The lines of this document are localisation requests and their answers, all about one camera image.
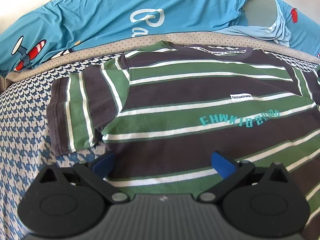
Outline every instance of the ribbed gray surface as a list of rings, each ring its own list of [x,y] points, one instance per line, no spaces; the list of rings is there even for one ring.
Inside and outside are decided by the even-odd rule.
[[[95,228],[65,240],[263,240],[234,229],[216,206],[191,195],[136,195],[114,205]],[[303,240],[301,235],[281,238]],[[43,240],[27,236],[25,240]]]

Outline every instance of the shirt sleeve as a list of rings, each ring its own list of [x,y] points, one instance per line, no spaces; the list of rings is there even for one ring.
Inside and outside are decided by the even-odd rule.
[[[47,118],[56,156],[94,146],[122,110],[129,76],[127,70],[116,68],[116,62],[92,65],[53,82]]]

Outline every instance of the red tag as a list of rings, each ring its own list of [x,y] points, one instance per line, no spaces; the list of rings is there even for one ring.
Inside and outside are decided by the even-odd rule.
[[[298,21],[298,12],[297,12],[297,10],[295,8],[292,8],[290,13],[292,15],[293,23],[296,23]]]

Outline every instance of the beige polka dot fabric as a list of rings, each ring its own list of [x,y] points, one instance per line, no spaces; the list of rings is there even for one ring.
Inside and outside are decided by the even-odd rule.
[[[11,82],[18,82],[28,77],[37,75],[49,69],[59,67],[65,64],[73,63],[80,60],[94,57],[105,56],[108,54],[120,53],[124,51],[135,50],[147,45],[154,44],[158,41],[171,41],[177,45],[185,46],[191,44],[202,44],[208,46],[226,46],[226,47],[252,47],[261,48],[265,51],[294,57],[311,63],[319,64],[317,57],[311,56],[305,52],[287,48],[281,45],[273,44],[250,37],[226,35],[216,32],[188,32],[188,33],[169,33],[159,35],[145,35],[140,37],[129,38],[121,41],[96,46],[90,49],[71,52],[69,54],[48,60],[35,69],[24,70],[22,72],[10,72],[6,77],[4,84],[7,88]]]

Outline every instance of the white letter print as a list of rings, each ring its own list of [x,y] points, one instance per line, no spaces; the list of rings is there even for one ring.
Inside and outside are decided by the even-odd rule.
[[[132,28],[132,32],[133,32],[133,34],[131,35],[131,37],[135,37],[136,35],[148,35],[149,31],[144,28],[135,27],[135,28]]]
[[[146,12],[147,13],[148,12],[155,12],[155,11],[158,11],[160,13],[160,18],[156,23],[152,23],[152,22],[149,21],[149,19],[154,19],[155,18],[154,15],[150,15],[150,14],[147,14],[145,17],[143,17],[143,18],[141,18],[139,20],[136,20],[134,18],[137,14],[146,13]],[[164,11],[162,9],[140,9],[140,10],[137,10],[137,11],[133,12],[130,15],[130,21],[133,22],[133,23],[137,22],[137,21],[146,21],[146,23],[151,27],[159,27],[164,22]]]

